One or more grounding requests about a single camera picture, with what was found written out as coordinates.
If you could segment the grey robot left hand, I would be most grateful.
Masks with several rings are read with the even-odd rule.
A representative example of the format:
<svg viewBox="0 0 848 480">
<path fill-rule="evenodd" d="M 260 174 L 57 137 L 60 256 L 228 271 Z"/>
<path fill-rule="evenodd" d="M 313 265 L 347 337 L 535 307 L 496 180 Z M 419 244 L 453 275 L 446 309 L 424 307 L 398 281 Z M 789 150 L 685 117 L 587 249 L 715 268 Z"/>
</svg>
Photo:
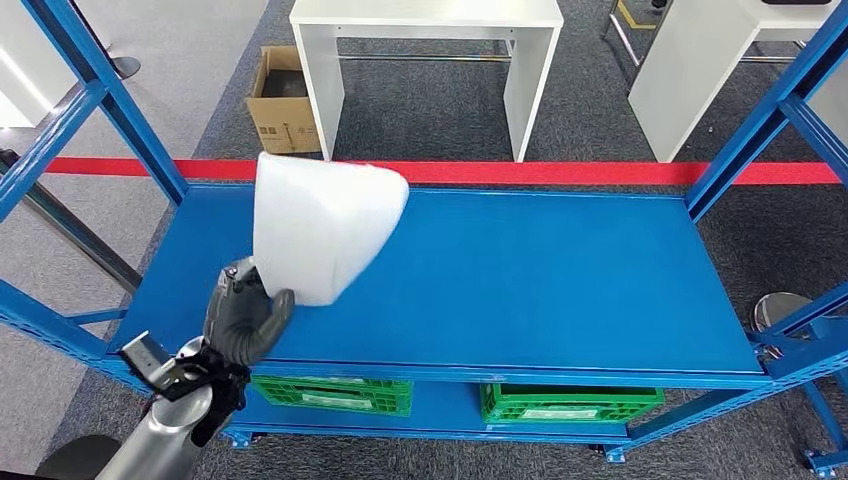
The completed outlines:
<svg viewBox="0 0 848 480">
<path fill-rule="evenodd" d="M 209 299 L 203 336 L 225 360 L 250 367 L 263 360 L 288 325 L 295 294 L 270 297 L 251 256 L 225 266 Z"/>
</svg>

